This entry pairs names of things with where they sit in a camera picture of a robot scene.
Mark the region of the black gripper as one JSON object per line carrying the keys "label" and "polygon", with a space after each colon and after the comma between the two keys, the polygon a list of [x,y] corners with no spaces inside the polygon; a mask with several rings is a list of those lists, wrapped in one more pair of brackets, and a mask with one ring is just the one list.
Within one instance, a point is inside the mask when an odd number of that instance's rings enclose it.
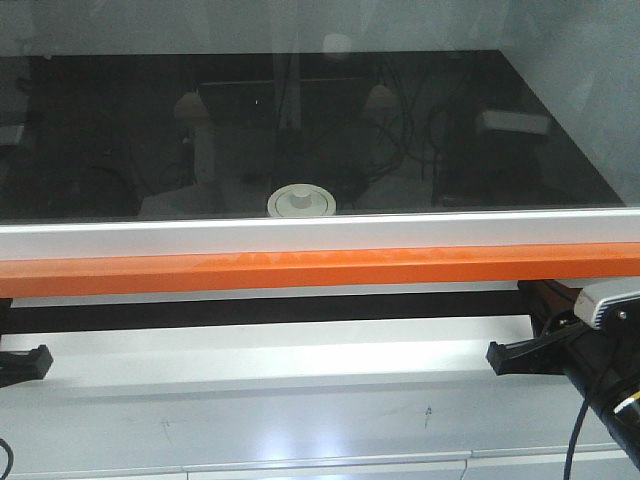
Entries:
{"label": "black gripper", "polygon": [[498,376],[563,375],[565,347],[586,333],[586,325],[574,313],[580,290],[556,280],[520,280],[517,286],[533,338],[510,344],[492,341],[486,360]]}

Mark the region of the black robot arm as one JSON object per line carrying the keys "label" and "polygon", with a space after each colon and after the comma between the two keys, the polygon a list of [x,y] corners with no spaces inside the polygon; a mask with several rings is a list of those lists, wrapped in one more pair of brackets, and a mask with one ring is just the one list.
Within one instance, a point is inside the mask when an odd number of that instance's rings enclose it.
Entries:
{"label": "black robot arm", "polygon": [[490,343],[486,359],[498,375],[563,375],[583,398],[565,455],[570,478],[588,411],[633,462],[639,461],[639,279],[623,277],[581,289],[556,280],[521,280],[518,289],[533,336]]}

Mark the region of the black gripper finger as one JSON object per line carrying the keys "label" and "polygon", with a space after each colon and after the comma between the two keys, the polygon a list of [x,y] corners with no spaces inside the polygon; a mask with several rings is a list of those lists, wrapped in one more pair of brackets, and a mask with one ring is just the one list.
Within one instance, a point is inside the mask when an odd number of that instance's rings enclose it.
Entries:
{"label": "black gripper finger", "polygon": [[1,387],[44,380],[53,364],[46,345],[28,351],[1,352]]}

